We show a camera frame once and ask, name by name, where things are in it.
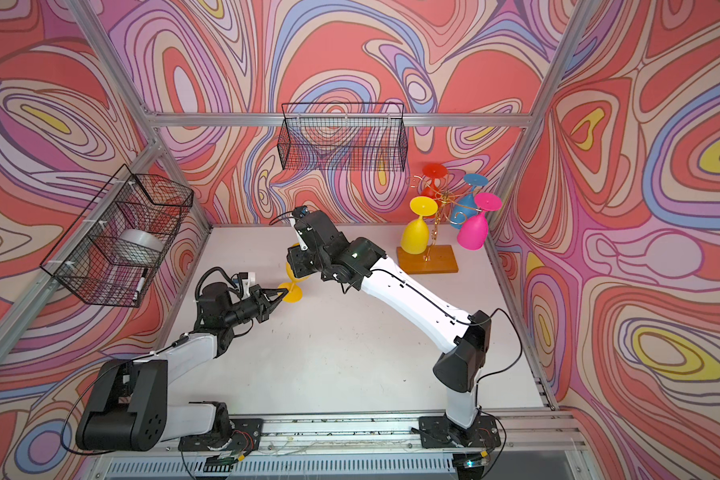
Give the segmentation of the yellow wine glass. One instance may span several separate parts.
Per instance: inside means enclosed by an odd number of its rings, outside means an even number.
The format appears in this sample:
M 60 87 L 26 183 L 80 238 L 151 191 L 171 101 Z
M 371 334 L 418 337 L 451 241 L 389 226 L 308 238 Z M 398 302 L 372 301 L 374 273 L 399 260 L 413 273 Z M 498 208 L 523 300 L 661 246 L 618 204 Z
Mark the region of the yellow wine glass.
M 409 207 L 415 218 L 406 225 L 400 247 L 408 254 L 419 255 L 429 244 L 430 233 L 425 218 L 437 213 L 438 204 L 428 196 L 417 196 L 410 201 Z
M 285 269 L 288 281 L 279 285 L 281 289 L 287 290 L 287 294 L 285 295 L 283 301 L 286 303 L 297 303 L 303 298 L 303 290 L 301 284 L 305 280 L 309 279 L 309 276 L 297 277 L 289 263 L 285 263 Z

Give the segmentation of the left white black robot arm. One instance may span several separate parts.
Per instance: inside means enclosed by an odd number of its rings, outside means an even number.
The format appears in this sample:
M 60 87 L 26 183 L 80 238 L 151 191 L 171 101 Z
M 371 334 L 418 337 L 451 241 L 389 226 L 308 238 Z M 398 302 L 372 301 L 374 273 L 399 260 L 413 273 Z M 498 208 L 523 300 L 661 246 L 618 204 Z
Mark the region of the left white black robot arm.
M 237 433 L 226 404 L 174 405 L 169 387 L 224 355 L 241 336 L 236 327 L 267 321 L 288 293 L 287 288 L 261 287 L 250 272 L 206 271 L 194 290 L 191 331 L 154 353 L 101 367 L 74 434 L 74 450 L 84 455 L 144 452 L 172 440 L 192 450 L 229 448 Z

